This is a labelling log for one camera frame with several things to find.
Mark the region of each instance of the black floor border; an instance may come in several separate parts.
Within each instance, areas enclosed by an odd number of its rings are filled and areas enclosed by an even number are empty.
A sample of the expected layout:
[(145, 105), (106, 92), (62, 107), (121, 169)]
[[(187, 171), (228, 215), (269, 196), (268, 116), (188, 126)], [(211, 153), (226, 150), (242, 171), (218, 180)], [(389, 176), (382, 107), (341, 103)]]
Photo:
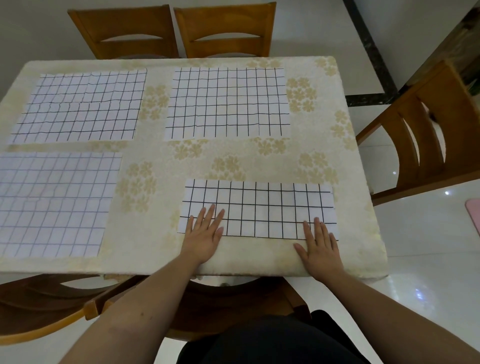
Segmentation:
[(355, 1), (343, 0), (343, 3), (350, 15), (350, 19), (352, 20), (355, 29), (357, 30), (362, 45), (367, 52), (378, 80), (384, 89), (383, 94), (346, 95), (345, 98), (347, 99), (347, 104), (349, 107), (390, 104), (398, 94), (398, 89), (393, 78), (385, 65), (382, 55), (375, 45), (372, 36), (370, 35), (367, 25), (361, 17)]

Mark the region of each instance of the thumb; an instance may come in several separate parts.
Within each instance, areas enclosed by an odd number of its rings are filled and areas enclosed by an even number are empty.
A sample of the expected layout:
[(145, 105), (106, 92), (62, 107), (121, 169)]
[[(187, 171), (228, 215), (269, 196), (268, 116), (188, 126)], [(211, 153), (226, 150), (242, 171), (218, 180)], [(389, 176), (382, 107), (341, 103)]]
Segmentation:
[(305, 248), (303, 248), (303, 246), (301, 246), (300, 244), (298, 243), (294, 243), (293, 244), (293, 247), (295, 248), (295, 250), (297, 251), (297, 254), (300, 256), (300, 259), (302, 260), (302, 262), (304, 264), (307, 263), (307, 260), (308, 260), (308, 254), (307, 252), (305, 251)]
[(215, 231), (215, 234), (213, 234), (213, 245), (215, 245), (215, 248), (218, 246), (218, 243), (220, 242), (220, 238), (222, 237), (223, 234), (223, 226), (217, 231)]

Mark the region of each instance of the finger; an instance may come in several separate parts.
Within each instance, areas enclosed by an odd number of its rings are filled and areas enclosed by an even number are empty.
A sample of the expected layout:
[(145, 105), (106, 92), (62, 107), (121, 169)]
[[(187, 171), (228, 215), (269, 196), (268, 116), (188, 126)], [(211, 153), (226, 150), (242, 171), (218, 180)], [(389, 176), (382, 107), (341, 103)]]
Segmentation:
[(189, 235), (192, 232), (193, 215), (190, 215), (187, 221), (187, 228), (185, 229), (185, 235)]
[(325, 246), (329, 249), (332, 249), (332, 243), (330, 242), (327, 226), (323, 222), (320, 225), (322, 226), (322, 234), (324, 236)]
[(335, 236), (333, 235), (333, 233), (331, 232), (329, 234), (330, 236), (330, 242), (332, 243), (332, 249), (334, 252), (338, 252), (338, 244), (336, 243), (336, 238)]
[(305, 251), (305, 248), (298, 243), (294, 243), (293, 247), (297, 251), (297, 254), (300, 256), (301, 261), (306, 264), (308, 260), (308, 254)]
[(210, 222), (212, 221), (213, 213), (215, 212), (215, 204), (212, 204), (208, 209), (207, 215), (205, 216), (204, 220), (202, 221), (202, 230), (207, 230), (210, 226)]
[(308, 252), (311, 252), (315, 249), (316, 244), (315, 239), (312, 235), (312, 230), (310, 230), (310, 225), (306, 221), (303, 222), (303, 232), (305, 233), (305, 240), (307, 241)]
[(223, 235), (223, 226), (219, 228), (217, 231), (215, 231), (215, 234), (213, 234), (213, 245), (215, 246), (215, 249), (218, 246), (218, 243), (220, 242), (222, 235)]
[(322, 226), (320, 224), (320, 219), (314, 218), (313, 224), (315, 226), (315, 240), (317, 242), (317, 246), (324, 247), (325, 241), (324, 241), (324, 235), (322, 234)]
[(198, 213), (197, 221), (195, 221), (195, 226), (193, 227), (193, 230), (200, 229), (202, 225), (202, 221), (204, 219), (205, 210), (206, 210), (205, 207), (202, 207), (202, 209)]
[(215, 230), (218, 229), (218, 226), (220, 225), (220, 222), (222, 222), (223, 215), (225, 214), (225, 210), (222, 209), (216, 216), (215, 220), (213, 220), (212, 225), (208, 228), (209, 231), (214, 232)]

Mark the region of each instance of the person's left hand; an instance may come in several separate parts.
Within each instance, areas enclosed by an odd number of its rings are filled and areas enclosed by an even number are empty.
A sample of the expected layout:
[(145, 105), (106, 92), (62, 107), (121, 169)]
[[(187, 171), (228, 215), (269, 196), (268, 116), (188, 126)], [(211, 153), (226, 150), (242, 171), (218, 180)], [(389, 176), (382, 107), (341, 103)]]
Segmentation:
[(213, 256), (223, 234), (223, 227), (218, 229), (218, 226), (223, 219), (225, 210), (220, 211), (212, 225), (210, 225), (210, 222), (215, 211), (215, 205), (210, 206), (204, 218), (205, 210), (205, 207), (200, 210), (195, 226), (193, 226), (193, 216), (188, 218), (180, 253), (191, 256), (197, 261), (198, 265), (205, 263)]

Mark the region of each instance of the paper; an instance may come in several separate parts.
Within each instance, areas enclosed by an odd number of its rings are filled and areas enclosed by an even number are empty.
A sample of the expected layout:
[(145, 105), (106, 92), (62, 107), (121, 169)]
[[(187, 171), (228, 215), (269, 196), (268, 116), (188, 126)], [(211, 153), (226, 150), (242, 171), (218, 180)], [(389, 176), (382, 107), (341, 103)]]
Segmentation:
[(184, 233), (188, 216), (216, 204), (225, 209), (220, 226), (226, 236), (305, 239), (303, 221), (318, 217), (338, 239), (332, 187), (312, 183), (264, 183), (187, 180), (178, 232)]
[(121, 153), (0, 154), (0, 255), (97, 256)]
[(283, 68), (177, 68), (165, 140), (290, 137)]
[(43, 74), (10, 144), (132, 140), (146, 69)]

